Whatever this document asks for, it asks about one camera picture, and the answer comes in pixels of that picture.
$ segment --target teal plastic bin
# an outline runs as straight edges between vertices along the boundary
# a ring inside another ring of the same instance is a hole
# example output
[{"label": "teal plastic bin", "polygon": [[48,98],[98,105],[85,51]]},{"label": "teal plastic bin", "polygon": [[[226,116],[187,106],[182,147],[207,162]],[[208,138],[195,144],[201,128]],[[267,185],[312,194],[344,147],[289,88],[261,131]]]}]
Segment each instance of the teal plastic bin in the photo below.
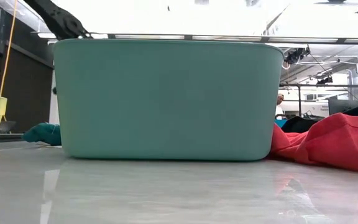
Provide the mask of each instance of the teal plastic bin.
[{"label": "teal plastic bin", "polygon": [[270,150],[283,53],[264,44],[55,44],[65,152],[95,159],[254,161]]}]

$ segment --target red cloth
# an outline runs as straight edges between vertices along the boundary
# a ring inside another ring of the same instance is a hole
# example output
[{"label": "red cloth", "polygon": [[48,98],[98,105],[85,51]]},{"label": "red cloth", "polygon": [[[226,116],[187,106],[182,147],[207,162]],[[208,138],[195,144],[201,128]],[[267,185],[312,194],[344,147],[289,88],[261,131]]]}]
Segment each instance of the red cloth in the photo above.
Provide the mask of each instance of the red cloth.
[{"label": "red cloth", "polygon": [[270,155],[358,171],[358,116],[334,114],[301,134],[284,133],[274,124]]}]

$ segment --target ceiling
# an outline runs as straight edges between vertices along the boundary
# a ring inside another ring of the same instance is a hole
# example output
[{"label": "ceiling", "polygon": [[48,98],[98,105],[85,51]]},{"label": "ceiling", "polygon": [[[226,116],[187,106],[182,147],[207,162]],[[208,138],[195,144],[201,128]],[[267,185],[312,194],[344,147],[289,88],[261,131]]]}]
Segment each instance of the ceiling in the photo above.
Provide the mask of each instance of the ceiling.
[{"label": "ceiling", "polygon": [[[287,53],[294,49],[284,49]],[[325,70],[330,70],[330,73],[336,73],[345,69],[355,68],[356,65],[353,63],[358,62],[358,45],[324,45],[324,44],[311,44],[310,51],[313,57],[305,57],[301,63],[313,63],[317,64],[316,60],[321,62]],[[340,60],[348,63],[328,63]],[[323,72],[323,69],[319,65],[291,65],[288,70],[282,69],[281,82],[288,83],[301,83],[308,80],[310,77],[316,77]]]}]

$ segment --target teal cloth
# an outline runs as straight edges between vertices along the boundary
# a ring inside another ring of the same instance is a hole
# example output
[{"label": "teal cloth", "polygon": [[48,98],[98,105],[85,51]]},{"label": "teal cloth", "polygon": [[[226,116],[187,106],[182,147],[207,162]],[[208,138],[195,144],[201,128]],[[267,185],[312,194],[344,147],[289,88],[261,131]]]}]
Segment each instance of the teal cloth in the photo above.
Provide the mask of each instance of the teal cloth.
[{"label": "teal cloth", "polygon": [[61,146],[60,126],[57,124],[40,123],[26,133],[22,139],[27,142],[45,142],[51,146]]}]

